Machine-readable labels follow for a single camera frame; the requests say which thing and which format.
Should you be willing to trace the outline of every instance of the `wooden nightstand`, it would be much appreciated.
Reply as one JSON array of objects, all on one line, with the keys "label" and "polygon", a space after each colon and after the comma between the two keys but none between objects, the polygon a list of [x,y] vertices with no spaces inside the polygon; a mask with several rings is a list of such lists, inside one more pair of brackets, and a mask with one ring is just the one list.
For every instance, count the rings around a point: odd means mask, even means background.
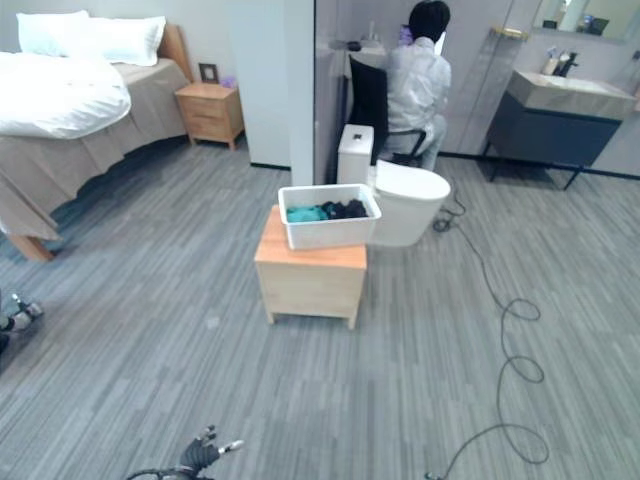
[{"label": "wooden nightstand", "polygon": [[356,327],[367,273],[364,245],[290,250],[277,205],[271,209],[254,257],[267,320],[275,313],[342,317]]},{"label": "wooden nightstand", "polygon": [[192,83],[176,92],[189,140],[225,142],[236,149],[235,139],[244,130],[237,88],[211,83]]}]

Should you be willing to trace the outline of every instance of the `picture frame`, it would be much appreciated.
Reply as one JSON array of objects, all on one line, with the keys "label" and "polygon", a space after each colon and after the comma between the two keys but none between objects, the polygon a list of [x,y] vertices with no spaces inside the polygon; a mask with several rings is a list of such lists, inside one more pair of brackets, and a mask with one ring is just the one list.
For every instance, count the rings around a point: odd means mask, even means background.
[{"label": "picture frame", "polygon": [[198,63],[200,79],[203,83],[220,83],[218,67],[213,63]]}]

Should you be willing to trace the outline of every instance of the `shelf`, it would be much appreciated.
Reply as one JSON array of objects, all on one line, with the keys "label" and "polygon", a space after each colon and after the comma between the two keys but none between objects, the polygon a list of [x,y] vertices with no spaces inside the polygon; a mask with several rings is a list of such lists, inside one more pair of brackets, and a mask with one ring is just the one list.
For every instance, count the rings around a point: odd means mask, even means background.
[{"label": "shelf", "polygon": [[523,40],[526,42],[529,39],[527,32],[516,30],[515,28],[491,27],[491,32],[503,37],[513,38],[514,40]]}]

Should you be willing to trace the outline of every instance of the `person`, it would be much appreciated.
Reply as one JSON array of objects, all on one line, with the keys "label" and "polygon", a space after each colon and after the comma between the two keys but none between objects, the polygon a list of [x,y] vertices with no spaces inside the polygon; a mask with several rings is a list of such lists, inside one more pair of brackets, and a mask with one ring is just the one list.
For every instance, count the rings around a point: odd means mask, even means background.
[{"label": "person", "polygon": [[[442,1],[422,1],[409,17],[411,45],[393,50],[387,67],[389,131],[424,130],[419,154],[422,168],[433,170],[447,122],[442,115],[451,87],[451,66],[435,53],[435,44],[446,30],[451,13]],[[409,153],[414,136],[391,136],[386,148]]]}]

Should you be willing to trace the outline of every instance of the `white duvet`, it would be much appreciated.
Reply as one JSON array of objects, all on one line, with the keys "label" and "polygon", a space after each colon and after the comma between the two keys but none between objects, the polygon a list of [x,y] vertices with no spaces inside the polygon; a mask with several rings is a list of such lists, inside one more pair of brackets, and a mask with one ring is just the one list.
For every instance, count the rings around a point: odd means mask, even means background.
[{"label": "white duvet", "polygon": [[130,109],[129,91],[107,62],[0,52],[0,135],[80,138]]}]

